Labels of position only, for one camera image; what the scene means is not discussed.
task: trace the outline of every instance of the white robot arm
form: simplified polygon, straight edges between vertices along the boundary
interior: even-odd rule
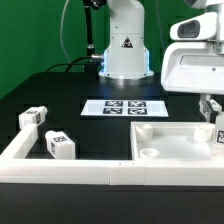
[[[105,50],[100,80],[135,85],[152,77],[149,51],[144,46],[144,8],[137,0],[107,0],[110,45]]]
[[[224,0],[189,2],[205,4],[205,14],[171,28],[179,42],[166,50],[162,85],[168,91],[224,95]]]

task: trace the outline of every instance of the blue led light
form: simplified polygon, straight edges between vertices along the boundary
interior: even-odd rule
[[[107,63],[106,63],[106,58],[107,58],[107,51],[104,51],[104,60],[103,60],[103,72],[106,73],[107,71]]]
[[[150,72],[150,54],[149,54],[149,51],[147,52],[147,69],[148,69],[148,73]]]

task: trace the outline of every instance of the printed marker sheet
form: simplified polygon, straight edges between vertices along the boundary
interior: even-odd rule
[[[168,117],[164,101],[87,100],[82,116]]]

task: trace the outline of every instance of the green background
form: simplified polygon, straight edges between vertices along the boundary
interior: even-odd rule
[[[0,1],[0,99],[30,75],[57,63],[66,63],[60,45],[60,23],[65,0]],[[151,51],[151,69],[161,71],[163,51],[158,28],[156,0],[140,0],[145,7],[145,45]],[[159,0],[165,46],[172,24],[199,15],[182,0]],[[92,10],[94,44],[103,53],[109,40],[108,6]],[[64,44],[71,59],[86,54],[85,17],[82,0],[71,0],[64,23]]]

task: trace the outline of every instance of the white plastic container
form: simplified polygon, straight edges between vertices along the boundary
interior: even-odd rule
[[[47,114],[47,108],[41,107],[31,107],[24,113],[19,115],[19,127],[23,129],[27,124],[37,124],[39,126],[45,121]]]
[[[224,112],[216,117],[212,151],[214,156],[224,157]]]
[[[132,122],[134,160],[211,160],[214,124],[187,122]]]
[[[55,159],[75,159],[75,143],[64,132],[48,131],[45,138],[47,150]]]

